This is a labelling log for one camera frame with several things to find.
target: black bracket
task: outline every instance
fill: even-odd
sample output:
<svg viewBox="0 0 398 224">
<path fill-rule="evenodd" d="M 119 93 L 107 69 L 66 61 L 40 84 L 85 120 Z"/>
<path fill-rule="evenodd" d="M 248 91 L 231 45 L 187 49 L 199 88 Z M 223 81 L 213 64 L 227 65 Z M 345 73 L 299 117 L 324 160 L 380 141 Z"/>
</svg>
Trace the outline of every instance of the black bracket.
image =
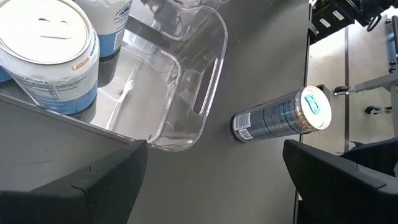
<svg viewBox="0 0 398 224">
<path fill-rule="evenodd" d="M 125 224 L 147 165 L 146 141 L 135 141 L 30 192 L 0 191 L 0 223 Z"/>
<path fill-rule="evenodd" d="M 310 36 L 310 44 L 314 44 L 317 41 L 317 28 L 312 22 L 308 23 L 308 35 Z"/>
</svg>

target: blue label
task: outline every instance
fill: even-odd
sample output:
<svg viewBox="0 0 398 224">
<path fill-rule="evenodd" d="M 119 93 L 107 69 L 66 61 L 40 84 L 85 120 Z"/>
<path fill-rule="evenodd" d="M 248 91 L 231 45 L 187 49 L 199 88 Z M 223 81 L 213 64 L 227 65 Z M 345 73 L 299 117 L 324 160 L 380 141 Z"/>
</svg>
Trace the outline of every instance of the blue label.
<svg viewBox="0 0 398 224">
<path fill-rule="evenodd" d="M 8 73 L 0 67 L 0 82 L 8 81 L 10 80 L 11 77 L 8 75 Z"/>
<path fill-rule="evenodd" d="M 297 122 L 298 117 L 295 112 L 294 100 L 288 100 L 285 102 L 284 111 L 285 111 L 286 121 L 289 124 L 289 126 L 297 133 L 302 133 L 303 129 Z"/>
<path fill-rule="evenodd" d="M 119 50 L 124 35 L 124 27 L 113 34 L 99 35 L 99 57 L 107 57 Z"/>
<path fill-rule="evenodd" d="M 95 83 L 92 89 L 90 89 L 86 94 L 70 101 L 54 102 L 40 98 L 35 98 L 35 100 L 44 108 L 48 108 L 60 114 L 75 114 L 86 109 L 94 101 L 97 96 L 97 87 L 98 83 Z"/>
<path fill-rule="evenodd" d="M 321 111 L 321 108 L 318 106 L 318 102 L 317 102 L 317 99 L 315 98 L 315 96 L 313 94 L 309 94 L 309 95 L 305 96 L 305 100 L 307 101 L 308 105 L 310 106 L 312 113 L 319 114 L 319 112 Z"/>
</svg>

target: aluminum can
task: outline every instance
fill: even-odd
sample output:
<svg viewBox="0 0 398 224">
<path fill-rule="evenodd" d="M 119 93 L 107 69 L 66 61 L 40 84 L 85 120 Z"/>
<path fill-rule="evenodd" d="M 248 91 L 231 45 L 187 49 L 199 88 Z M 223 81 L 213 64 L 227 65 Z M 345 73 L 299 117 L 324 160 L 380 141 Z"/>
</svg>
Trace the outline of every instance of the aluminum can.
<svg viewBox="0 0 398 224">
<path fill-rule="evenodd" d="M 115 57 L 123 42 L 132 0 L 74 0 L 87 14 L 101 44 L 100 57 Z"/>
<path fill-rule="evenodd" d="M 331 108 L 325 94 L 308 86 L 234 116 L 232 129 L 242 142 L 307 134 L 326 129 Z"/>
<path fill-rule="evenodd" d="M 0 3 L 0 30 L 1 65 L 39 106 L 76 114 L 91 105 L 100 47 L 76 3 L 5 0 Z"/>
</svg>

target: metallic lid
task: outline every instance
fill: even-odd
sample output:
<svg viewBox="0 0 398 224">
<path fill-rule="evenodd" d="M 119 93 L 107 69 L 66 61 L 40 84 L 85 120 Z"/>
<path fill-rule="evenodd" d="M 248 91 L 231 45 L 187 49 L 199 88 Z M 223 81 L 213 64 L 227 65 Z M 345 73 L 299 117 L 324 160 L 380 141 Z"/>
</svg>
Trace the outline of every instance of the metallic lid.
<svg viewBox="0 0 398 224">
<path fill-rule="evenodd" d="M 54 65 L 79 57 L 93 35 L 68 0 L 8 0 L 0 5 L 0 47 L 27 62 Z"/>
<path fill-rule="evenodd" d="M 305 87 L 300 102 L 305 118 L 314 128 L 323 130 L 329 127 L 331 122 L 330 103 L 318 87 Z"/>
</svg>

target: transparent container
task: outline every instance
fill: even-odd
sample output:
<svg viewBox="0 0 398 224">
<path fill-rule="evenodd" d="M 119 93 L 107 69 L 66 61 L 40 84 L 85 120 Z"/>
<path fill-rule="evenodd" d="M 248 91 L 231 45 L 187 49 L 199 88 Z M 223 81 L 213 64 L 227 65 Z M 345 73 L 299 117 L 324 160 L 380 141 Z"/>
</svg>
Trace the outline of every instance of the transparent container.
<svg viewBox="0 0 398 224">
<path fill-rule="evenodd" d="M 158 6 L 163 5 L 166 0 L 133 0 L 132 5 L 134 7 L 136 2 L 141 2 L 144 5 L 148 5 L 149 7 L 156 9 Z M 210 6 L 213 8 L 217 8 L 219 5 L 222 5 L 229 0 L 171 0 L 176 4 L 179 4 L 181 6 L 187 6 L 187 7 L 192 7 L 192 6 Z"/>
<path fill-rule="evenodd" d="M 226 26 L 210 7 L 169 1 L 156 13 L 135 1 L 131 15 L 114 59 L 116 72 L 98 89 L 90 123 L 165 151 L 187 149 L 200 137 L 211 108 Z M 108 78 L 100 72 L 101 79 Z"/>
</svg>

